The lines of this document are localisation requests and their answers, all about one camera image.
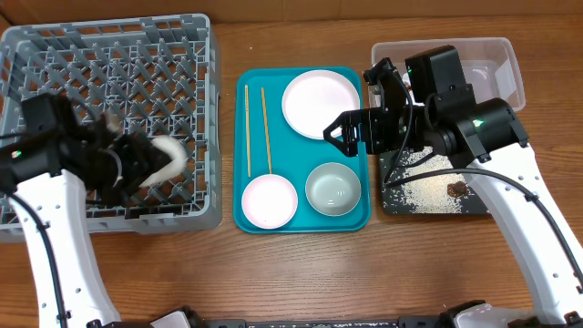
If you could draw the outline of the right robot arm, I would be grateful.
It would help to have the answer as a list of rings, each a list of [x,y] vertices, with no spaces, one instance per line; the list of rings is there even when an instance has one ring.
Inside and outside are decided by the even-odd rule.
[[[527,282],[529,311],[465,302],[402,327],[579,327],[582,324],[582,247],[541,177],[528,134],[514,109],[495,97],[477,102],[450,45],[410,56],[401,77],[389,58],[365,71],[378,88],[376,108],[340,114],[323,132],[353,157],[431,148],[450,161],[486,205]]]

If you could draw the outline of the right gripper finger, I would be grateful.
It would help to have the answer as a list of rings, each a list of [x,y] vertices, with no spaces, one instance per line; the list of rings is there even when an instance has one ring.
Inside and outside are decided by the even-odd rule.
[[[346,157],[355,157],[358,155],[358,137],[348,137],[347,139],[338,139],[331,135],[325,136],[324,139],[335,146]]]
[[[361,110],[350,110],[341,113],[324,131],[325,139],[333,138],[332,133],[340,129],[341,133],[346,133],[347,138],[358,139],[360,137],[360,124],[362,123],[363,112]]]

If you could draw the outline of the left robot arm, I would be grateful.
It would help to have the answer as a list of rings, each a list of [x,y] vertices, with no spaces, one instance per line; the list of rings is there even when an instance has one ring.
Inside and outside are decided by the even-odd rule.
[[[26,129],[1,149],[1,191],[19,219],[42,327],[120,327],[87,230],[87,194],[125,206],[138,189],[178,176],[187,154],[169,136],[119,134],[104,115],[82,125],[71,100],[21,104]]]

